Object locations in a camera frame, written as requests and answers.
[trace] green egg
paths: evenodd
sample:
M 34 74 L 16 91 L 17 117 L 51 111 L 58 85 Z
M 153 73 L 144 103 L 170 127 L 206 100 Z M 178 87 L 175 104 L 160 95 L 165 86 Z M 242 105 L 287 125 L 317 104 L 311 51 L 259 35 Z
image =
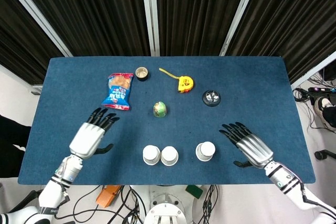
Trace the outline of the green egg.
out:
M 167 115 L 167 108 L 163 102 L 157 102 L 153 107 L 153 113 L 157 118 Z

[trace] orange device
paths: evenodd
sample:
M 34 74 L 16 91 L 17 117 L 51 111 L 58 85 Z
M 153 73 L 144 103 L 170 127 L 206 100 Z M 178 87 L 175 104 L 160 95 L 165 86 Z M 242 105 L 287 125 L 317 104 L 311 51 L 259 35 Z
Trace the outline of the orange device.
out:
M 188 93 L 194 86 L 194 81 L 193 79 L 191 79 L 191 77 L 189 76 L 180 76 L 177 77 L 169 72 L 167 72 L 166 70 L 159 68 L 159 70 L 161 72 L 164 72 L 166 74 L 168 74 L 170 77 L 173 77 L 174 79 L 178 79 L 179 80 L 179 85 L 178 85 L 178 91 L 180 93 Z
M 96 203 L 105 208 L 111 205 L 111 202 L 118 195 L 121 186 L 106 186 L 98 195 Z

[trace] shoe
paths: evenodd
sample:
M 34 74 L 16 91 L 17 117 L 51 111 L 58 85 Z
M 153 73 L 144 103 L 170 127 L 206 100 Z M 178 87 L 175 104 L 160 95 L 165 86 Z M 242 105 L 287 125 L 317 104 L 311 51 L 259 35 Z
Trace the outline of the shoe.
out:
M 332 127 L 330 125 L 330 123 L 324 118 L 323 116 L 323 110 L 325 108 L 328 108 L 328 107 L 335 107 L 335 105 L 332 105 L 332 103 L 329 101 L 329 99 L 327 98 L 323 98 L 323 97 L 319 97 L 315 100 L 315 104 L 314 104 L 314 111 L 316 113 L 316 115 L 318 115 L 323 123 L 323 125 L 332 130 L 332 131 L 335 131 L 336 128 Z

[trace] floor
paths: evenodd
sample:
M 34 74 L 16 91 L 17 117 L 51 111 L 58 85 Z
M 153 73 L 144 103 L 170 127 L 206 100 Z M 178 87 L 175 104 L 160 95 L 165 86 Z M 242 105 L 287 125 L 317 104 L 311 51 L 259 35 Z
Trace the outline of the floor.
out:
M 301 85 L 305 89 L 310 86 L 308 82 Z M 0 90 L 0 113 L 21 124 L 31 125 L 39 96 L 32 95 L 25 85 L 3 72 L 0 72 Z M 298 103 L 297 108 L 316 174 L 316 182 L 307 186 L 327 204 L 336 206 L 336 160 L 327 158 L 324 161 L 317 161 L 313 156 L 315 151 L 325 148 L 335 152 L 335 135 L 326 130 L 309 129 L 307 107 L 303 103 Z M 316 118 L 316 124 L 321 126 L 319 118 Z M 71 201 L 61 207 L 59 216 L 72 213 L 77 199 L 93 188 L 95 186 L 72 186 L 68 190 Z M 9 211 L 33 189 L 39 190 L 41 186 L 19 185 L 16 178 L 0 178 L 0 212 Z M 97 189 L 80 201 L 76 212 L 94 208 L 95 198 L 99 191 Z M 202 202 L 198 201 L 194 204 L 194 219 L 198 220 Z M 117 201 L 108 209 L 116 210 L 119 206 L 120 202 Z M 85 220 L 90 214 L 90 212 L 82 214 L 78 219 Z M 316 214 L 317 212 L 313 210 L 301 211 L 296 208 L 274 185 L 222 185 L 219 201 L 210 223 L 308 224 L 313 221 Z M 87 223 L 106 223 L 111 215 L 109 212 L 98 212 Z M 65 223 L 71 220 L 72 218 L 54 220 L 53 223 Z M 121 223 L 121 221 L 121 218 L 117 218 L 113 223 Z

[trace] robot finger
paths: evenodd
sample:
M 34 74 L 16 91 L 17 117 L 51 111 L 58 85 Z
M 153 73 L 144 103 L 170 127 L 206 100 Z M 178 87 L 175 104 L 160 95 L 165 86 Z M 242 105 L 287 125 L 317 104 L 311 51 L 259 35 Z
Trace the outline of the robot finger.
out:
M 105 116 L 105 118 L 103 120 L 101 120 L 101 122 L 99 123 L 99 127 L 103 127 L 103 125 L 108 121 L 110 120 L 112 117 L 114 117 L 116 114 L 115 113 L 110 113 L 108 114 L 107 116 Z
M 238 138 L 238 140 L 241 140 L 244 136 L 241 135 L 240 133 L 236 132 L 231 126 L 226 125 L 226 124 L 222 124 L 222 126 L 227 129 L 229 131 L 229 133 L 233 136 L 235 136 L 236 138 Z
M 99 123 L 101 117 L 106 113 L 106 111 L 107 111 L 107 109 L 103 109 L 102 111 L 100 111 L 100 112 L 98 113 L 98 115 L 96 115 L 96 116 L 93 118 L 91 124 L 98 125 L 98 123 Z
M 97 113 L 101 110 L 101 108 L 97 108 L 95 109 L 95 111 L 93 111 L 93 113 L 90 115 L 90 117 L 88 118 L 88 120 L 86 121 L 87 123 L 91 123 L 93 118 L 97 115 Z
M 230 133 L 224 131 L 224 130 L 219 130 L 222 134 L 224 134 L 234 145 L 236 145 L 239 142 L 239 139 L 236 138 L 235 136 L 231 135 Z
M 109 128 L 113 125 L 113 123 L 115 123 L 117 120 L 119 120 L 120 118 L 111 118 L 110 120 L 108 120 L 101 128 L 105 131 L 108 131 Z
M 239 126 L 237 126 L 236 124 L 233 124 L 233 123 L 230 123 L 229 124 L 231 126 L 231 128 L 233 128 L 237 133 L 239 133 L 239 135 L 241 135 L 242 137 L 245 137 L 246 135 L 246 132 L 240 128 Z
M 236 125 L 238 125 L 238 127 L 240 127 L 241 129 L 243 129 L 247 133 L 247 135 L 252 134 L 252 132 L 245 125 L 243 125 L 242 123 L 236 122 Z

